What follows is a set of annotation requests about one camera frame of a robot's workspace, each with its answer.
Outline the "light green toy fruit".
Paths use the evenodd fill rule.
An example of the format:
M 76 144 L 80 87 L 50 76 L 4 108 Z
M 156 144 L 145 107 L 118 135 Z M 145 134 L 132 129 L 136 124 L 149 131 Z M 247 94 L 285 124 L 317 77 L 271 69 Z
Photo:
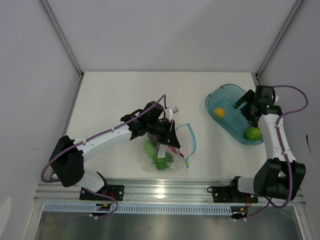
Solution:
M 250 127 L 245 133 L 246 139 L 249 141 L 259 141 L 263 138 L 262 131 L 259 127 Z

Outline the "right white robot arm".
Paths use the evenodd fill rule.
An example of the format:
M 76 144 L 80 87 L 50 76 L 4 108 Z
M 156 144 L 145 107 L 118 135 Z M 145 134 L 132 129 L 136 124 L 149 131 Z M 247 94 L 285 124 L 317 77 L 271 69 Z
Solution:
M 305 177 L 306 167 L 293 155 L 284 131 L 285 113 L 276 102 L 273 86 L 258 85 L 248 90 L 234 105 L 240 109 L 252 127 L 261 130 L 266 161 L 254 177 L 236 176 L 228 196 L 239 202 L 246 194 L 271 199 L 292 201 Z

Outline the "clear zip bag teal zipper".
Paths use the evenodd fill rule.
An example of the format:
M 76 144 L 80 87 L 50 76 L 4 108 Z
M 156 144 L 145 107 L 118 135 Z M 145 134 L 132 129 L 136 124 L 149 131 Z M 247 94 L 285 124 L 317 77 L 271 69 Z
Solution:
M 197 140 L 195 133 L 192 129 L 190 123 L 178 124 L 175 127 L 175 132 L 177 135 L 177 139 L 180 143 L 180 152 L 184 155 L 184 158 L 173 153 L 168 149 L 169 146 L 158 143 L 156 137 L 147 133 L 143 140 L 140 143 L 138 154 L 137 154 L 137 162 L 140 168 L 145 172 L 173 172 L 178 171 L 180 169 L 189 169 L 190 164 L 189 160 L 193 154 L 195 154 L 197 149 Z M 166 153 L 169 153 L 173 156 L 173 165 L 165 170 L 157 170 L 152 158 L 149 158 L 143 149 L 144 142 L 151 142 L 154 147 L 157 149 L 157 157 L 164 158 Z

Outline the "red toy chili pepper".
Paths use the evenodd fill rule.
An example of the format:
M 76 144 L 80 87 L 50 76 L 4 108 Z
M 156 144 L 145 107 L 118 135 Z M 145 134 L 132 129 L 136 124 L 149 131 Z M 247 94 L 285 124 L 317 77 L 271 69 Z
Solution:
M 169 146 L 168 149 L 173 152 L 174 154 L 184 158 L 185 156 L 181 153 L 180 149 L 179 148 L 175 148 L 175 147 L 171 147 Z

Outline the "light green toy pepper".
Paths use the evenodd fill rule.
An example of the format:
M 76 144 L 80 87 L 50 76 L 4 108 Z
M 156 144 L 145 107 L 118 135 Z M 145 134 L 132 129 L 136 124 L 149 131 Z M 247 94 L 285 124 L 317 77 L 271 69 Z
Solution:
M 150 141 L 145 141 L 143 144 L 143 150 L 149 158 L 157 156 L 158 152 L 155 146 Z

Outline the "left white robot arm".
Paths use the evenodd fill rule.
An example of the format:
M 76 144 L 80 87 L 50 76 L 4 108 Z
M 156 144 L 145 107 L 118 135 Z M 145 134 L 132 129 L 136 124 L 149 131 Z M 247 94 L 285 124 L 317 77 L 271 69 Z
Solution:
M 124 115 L 111 128 L 73 140 L 61 137 L 50 157 L 50 167 L 63 187 L 80 186 L 87 189 L 97 200 L 108 196 L 109 184 L 99 172 L 85 169 L 85 162 L 106 148 L 131 141 L 145 134 L 155 137 L 160 145 L 180 149 L 173 115 L 176 106 L 167 108 L 156 101 L 143 109 Z

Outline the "yellow toy lemon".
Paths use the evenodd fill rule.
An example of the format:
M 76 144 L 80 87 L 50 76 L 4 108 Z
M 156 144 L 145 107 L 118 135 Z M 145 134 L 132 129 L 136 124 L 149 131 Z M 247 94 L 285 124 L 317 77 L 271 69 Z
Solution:
M 220 108 L 220 107 L 217 107 L 215 110 L 214 110 L 214 113 L 220 117 L 220 118 L 224 118 L 225 117 L 225 110 L 223 108 Z

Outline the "dark green toy bell pepper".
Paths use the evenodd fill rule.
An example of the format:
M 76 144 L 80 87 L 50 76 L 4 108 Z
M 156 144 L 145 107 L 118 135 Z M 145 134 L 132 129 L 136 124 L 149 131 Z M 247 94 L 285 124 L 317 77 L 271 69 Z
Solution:
M 152 159 L 157 170 L 165 170 L 174 164 L 174 158 L 170 153 L 166 153 L 164 158 L 158 158 L 155 154 Z

